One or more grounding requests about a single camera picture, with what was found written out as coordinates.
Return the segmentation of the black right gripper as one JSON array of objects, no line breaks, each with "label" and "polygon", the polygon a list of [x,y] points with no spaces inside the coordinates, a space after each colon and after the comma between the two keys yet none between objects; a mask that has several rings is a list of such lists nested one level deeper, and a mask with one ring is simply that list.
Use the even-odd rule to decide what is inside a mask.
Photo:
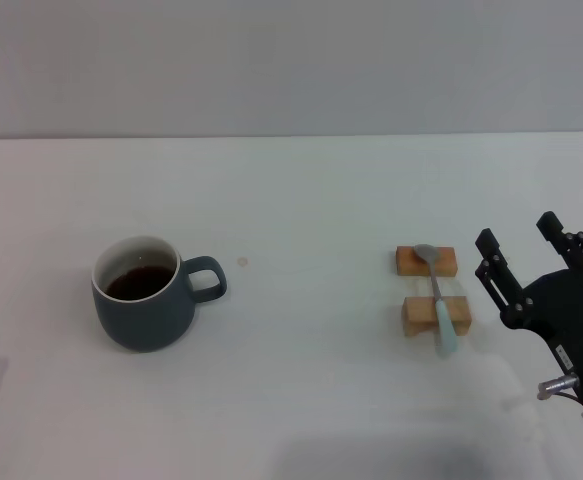
[{"label": "black right gripper", "polygon": [[482,256],[475,276],[507,328],[540,336],[562,372],[578,377],[576,395],[583,405],[583,231],[564,232],[553,211],[543,213],[536,226],[568,269],[543,275],[523,289],[486,228],[475,241]]}]

